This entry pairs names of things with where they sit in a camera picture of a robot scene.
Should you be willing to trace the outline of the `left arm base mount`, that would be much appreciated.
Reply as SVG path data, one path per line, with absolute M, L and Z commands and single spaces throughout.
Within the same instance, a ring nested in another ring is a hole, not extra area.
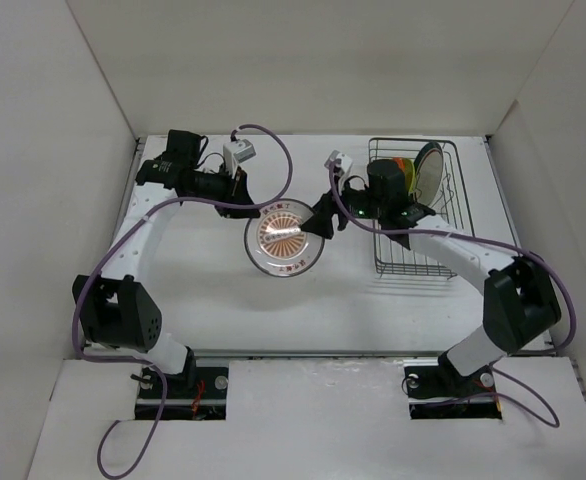
M 160 407 L 162 384 L 149 368 L 130 378 L 138 384 L 134 406 L 136 420 L 153 420 Z M 162 420 L 218 421 L 226 419 L 229 368 L 227 365 L 205 365 L 197 368 L 195 383 L 187 387 L 177 378 L 167 378 L 168 393 Z

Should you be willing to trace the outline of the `white plate orange sunburst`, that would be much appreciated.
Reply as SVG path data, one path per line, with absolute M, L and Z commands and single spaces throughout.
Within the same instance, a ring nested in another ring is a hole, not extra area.
M 244 248 L 251 263 L 276 278 L 302 275 L 320 259 L 325 240 L 301 230 L 313 215 L 305 203 L 282 199 L 263 207 L 244 229 Z

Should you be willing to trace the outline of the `green plastic plate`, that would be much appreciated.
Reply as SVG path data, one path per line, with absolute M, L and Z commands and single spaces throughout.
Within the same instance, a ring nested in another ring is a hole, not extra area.
M 415 192 L 415 185 L 416 185 L 416 168 L 414 162 L 409 158 L 403 159 L 404 164 L 404 176 L 405 176 L 405 183 L 407 192 L 409 195 L 412 195 Z

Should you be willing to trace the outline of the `orange plastic plate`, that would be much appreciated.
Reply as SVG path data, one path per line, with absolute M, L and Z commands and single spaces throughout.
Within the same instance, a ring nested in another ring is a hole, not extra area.
M 407 159 L 405 159 L 405 158 L 402 158 L 402 157 L 394 157 L 394 158 L 393 158 L 393 161 L 394 161 L 394 162 L 395 162 L 395 163 L 396 163 L 396 164 L 399 166 L 399 168 L 400 168 L 402 171 L 404 171 L 404 172 L 406 172 L 406 171 L 407 171 L 407 169 L 408 169 L 408 165 L 410 164 L 410 161 L 409 161 L 409 160 L 407 160 Z

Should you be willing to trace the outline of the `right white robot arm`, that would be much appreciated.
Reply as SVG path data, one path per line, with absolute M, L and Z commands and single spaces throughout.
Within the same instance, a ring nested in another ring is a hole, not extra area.
M 369 163 L 362 189 L 350 185 L 348 156 L 334 152 L 325 166 L 330 189 L 313 206 L 302 231 L 330 240 L 335 231 L 354 224 L 437 261 L 482 295 L 480 326 L 440 354 L 436 364 L 409 368 L 406 384 L 413 397 L 470 393 L 492 364 L 521 351 L 560 320 L 559 283 L 540 258 L 456 229 L 413 199 L 396 162 Z

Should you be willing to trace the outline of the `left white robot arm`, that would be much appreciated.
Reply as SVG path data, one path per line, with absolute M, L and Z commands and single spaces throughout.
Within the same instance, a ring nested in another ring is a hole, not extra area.
M 228 218 L 259 215 L 240 166 L 254 157 L 252 143 L 238 138 L 225 143 L 215 171 L 200 167 L 206 144 L 192 132 L 169 132 L 165 151 L 141 163 L 113 244 L 115 253 L 94 277 L 79 275 L 73 284 L 84 338 L 156 365 L 163 372 L 162 384 L 177 397 L 196 387 L 194 354 L 164 331 L 160 308 L 144 286 L 161 238 L 180 207 L 177 200 L 214 201 L 218 213 Z

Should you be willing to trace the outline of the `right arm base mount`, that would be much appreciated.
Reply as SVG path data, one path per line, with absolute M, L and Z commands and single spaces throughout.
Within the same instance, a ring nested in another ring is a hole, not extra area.
M 502 419 L 489 367 L 460 377 L 440 365 L 408 363 L 401 386 L 412 420 Z

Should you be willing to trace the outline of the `white plate teal rim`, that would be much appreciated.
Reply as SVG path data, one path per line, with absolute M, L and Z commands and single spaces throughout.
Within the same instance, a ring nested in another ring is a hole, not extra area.
M 418 203 L 431 206 L 437 198 L 444 172 L 444 155 L 440 144 L 426 143 L 415 157 L 413 165 L 413 196 Z

